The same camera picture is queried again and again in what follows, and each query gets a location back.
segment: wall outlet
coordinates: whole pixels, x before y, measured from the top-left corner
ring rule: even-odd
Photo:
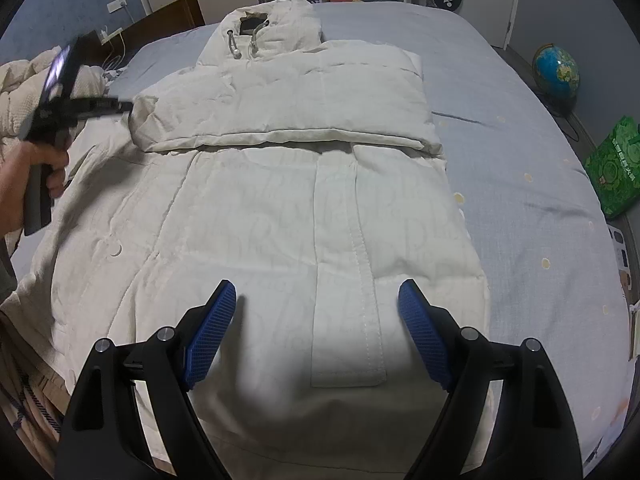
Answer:
[[[122,6],[127,5],[126,0],[113,0],[111,3],[107,4],[107,10],[109,12],[115,12],[118,9],[121,9]]]
[[[105,33],[104,30],[100,31],[100,34],[102,35],[102,37],[100,38],[100,44],[105,44],[107,43],[107,41],[111,41],[113,38],[115,38],[118,34],[120,34],[122,32],[122,27],[120,27],[117,30],[114,30],[111,34],[109,34],[107,36],[107,34]]]

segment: gray sleeve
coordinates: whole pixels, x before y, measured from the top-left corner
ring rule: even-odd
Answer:
[[[0,238],[0,263],[2,263],[0,265],[0,303],[2,303],[18,286],[4,238]]]

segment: globe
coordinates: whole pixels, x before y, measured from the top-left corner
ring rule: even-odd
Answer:
[[[541,46],[531,65],[538,87],[547,95],[570,100],[580,86],[580,73],[575,59],[564,49],[554,44]]]

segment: phone screen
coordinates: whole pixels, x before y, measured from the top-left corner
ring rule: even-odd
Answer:
[[[40,103],[45,103],[50,100],[52,90],[60,81],[60,75],[62,74],[62,69],[65,66],[70,51],[71,45],[67,45],[51,62],[51,67],[49,68],[49,73],[47,74],[47,79],[44,81],[42,94],[40,95]]]

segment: finger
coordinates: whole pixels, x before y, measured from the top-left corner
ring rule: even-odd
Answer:
[[[64,186],[49,188],[49,196],[51,198],[60,198],[64,192],[65,192]]]
[[[69,164],[69,154],[65,150],[57,150],[50,144],[28,142],[30,147],[30,163],[49,164],[54,170],[60,170]]]
[[[54,189],[65,185],[65,170],[56,170],[47,177],[47,187]]]

